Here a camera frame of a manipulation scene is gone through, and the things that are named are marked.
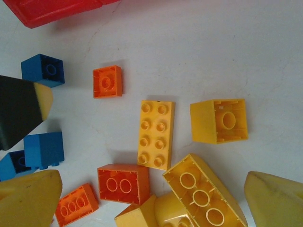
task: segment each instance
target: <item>white surface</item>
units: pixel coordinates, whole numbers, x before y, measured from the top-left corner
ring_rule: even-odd
[[[97,191],[97,167],[136,163],[140,101],[170,100],[172,164],[199,154],[253,227],[248,171],[303,182],[302,21],[302,0],[122,0],[30,30],[0,1],[0,74],[21,78],[20,63],[37,53],[63,60],[66,83],[53,89],[50,117],[32,132],[63,132],[65,161],[54,167],[62,195],[85,182]],[[125,94],[93,99],[92,70],[112,64],[124,70]],[[246,99],[249,140],[192,142],[189,104],[216,98]],[[157,195],[170,191],[162,173],[150,170]],[[102,201],[70,226],[114,227],[126,207]]]

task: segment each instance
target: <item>orange brick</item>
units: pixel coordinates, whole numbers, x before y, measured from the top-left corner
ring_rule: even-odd
[[[98,200],[89,183],[86,183],[59,200],[55,215],[60,227],[96,211]]]
[[[122,70],[113,65],[93,70],[94,98],[122,96]]]
[[[98,168],[100,199],[143,204],[150,196],[148,168],[137,165],[108,164]]]

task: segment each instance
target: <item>toy building block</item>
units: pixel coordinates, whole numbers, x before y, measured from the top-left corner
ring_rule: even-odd
[[[198,226],[248,226],[236,200],[197,155],[187,155],[163,177]]]
[[[93,70],[94,98],[122,96],[122,70],[113,65]]]
[[[37,54],[21,62],[22,79],[37,82],[48,87],[65,83],[63,61]]]
[[[155,214],[154,204],[156,196],[151,196],[141,206],[130,205],[115,217],[117,227],[159,227]]]
[[[35,28],[64,17],[97,9],[118,0],[4,0],[10,10],[29,28]]]
[[[142,101],[138,165],[170,168],[174,116],[174,102]]]
[[[35,169],[25,166],[24,151],[7,153],[0,161],[0,180],[5,181],[14,177],[32,174]]]
[[[108,164],[98,168],[100,199],[143,204],[150,196],[149,170],[144,166]]]
[[[52,104],[49,87],[0,75],[0,150],[12,148],[45,121]]]
[[[248,139],[244,99],[194,103],[190,116],[193,141],[218,144]]]
[[[59,200],[55,215],[60,227],[89,215],[99,208],[98,200],[86,183]]]
[[[64,161],[62,132],[25,136],[23,142],[28,167],[47,169]]]
[[[173,192],[156,199],[154,212],[161,227],[197,227]]]
[[[173,192],[151,196],[143,205],[130,205],[117,217],[118,227],[197,227]]]
[[[303,183],[249,172],[244,191],[257,227],[303,226]]]
[[[0,226],[49,227],[62,191],[57,170],[0,182]]]

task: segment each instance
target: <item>blue brick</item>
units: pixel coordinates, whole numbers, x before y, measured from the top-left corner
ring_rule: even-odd
[[[25,136],[23,142],[28,167],[47,169],[64,161],[62,132]]]
[[[37,82],[48,87],[65,83],[63,61],[37,54],[21,62],[22,79]]]
[[[24,151],[7,153],[0,161],[0,180],[5,181],[14,177],[31,174],[35,169],[26,167]]]

